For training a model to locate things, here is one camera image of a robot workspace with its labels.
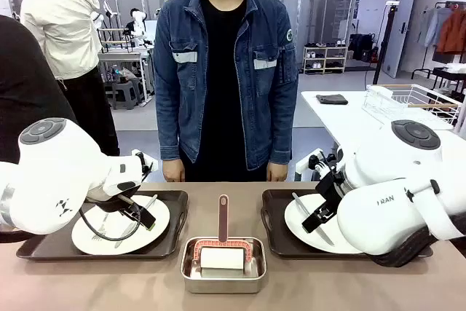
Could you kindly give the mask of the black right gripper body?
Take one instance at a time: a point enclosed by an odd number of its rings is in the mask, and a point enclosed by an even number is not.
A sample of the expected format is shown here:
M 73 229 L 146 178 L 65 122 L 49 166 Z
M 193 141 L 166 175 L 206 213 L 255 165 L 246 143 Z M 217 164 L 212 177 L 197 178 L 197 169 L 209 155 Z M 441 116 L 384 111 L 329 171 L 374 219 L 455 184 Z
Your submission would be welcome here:
M 333 207 L 333 215 L 336 214 L 339 203 L 344 196 L 344 192 L 341 189 L 343 183 L 344 178 L 342 174 L 326 174 L 316 186 L 317 192 L 325 200 L 323 204 Z

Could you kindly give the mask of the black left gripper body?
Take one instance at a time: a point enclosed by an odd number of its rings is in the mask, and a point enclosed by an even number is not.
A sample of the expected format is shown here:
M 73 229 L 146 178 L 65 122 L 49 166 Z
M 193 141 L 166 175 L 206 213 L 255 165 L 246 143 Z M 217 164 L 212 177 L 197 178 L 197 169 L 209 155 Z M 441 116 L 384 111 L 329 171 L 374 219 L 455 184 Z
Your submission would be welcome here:
M 143 206 L 136 203 L 130 197 L 119 194 L 107 201 L 97 201 L 95 204 L 106 213 L 120 212 L 130 220 L 141 221 L 138 215 L 138 209 Z

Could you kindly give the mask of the person's right hand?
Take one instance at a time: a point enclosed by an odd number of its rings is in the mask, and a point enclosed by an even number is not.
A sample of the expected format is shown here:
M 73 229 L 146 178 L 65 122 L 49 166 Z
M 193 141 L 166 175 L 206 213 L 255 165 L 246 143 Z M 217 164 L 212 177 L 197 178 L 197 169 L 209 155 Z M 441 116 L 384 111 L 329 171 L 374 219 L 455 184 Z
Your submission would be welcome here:
M 162 172 L 166 182 L 184 182 L 185 167 L 180 159 L 163 160 Z

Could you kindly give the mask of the person's left hand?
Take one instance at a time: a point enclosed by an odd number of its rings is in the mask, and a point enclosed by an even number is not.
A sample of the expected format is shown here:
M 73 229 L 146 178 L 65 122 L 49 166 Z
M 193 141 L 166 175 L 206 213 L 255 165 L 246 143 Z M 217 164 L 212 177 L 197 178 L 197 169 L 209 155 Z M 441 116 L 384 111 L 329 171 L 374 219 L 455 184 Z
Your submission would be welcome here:
M 283 182 L 288 177 L 288 164 L 277 164 L 268 162 L 266 169 L 266 180 L 268 182 Z

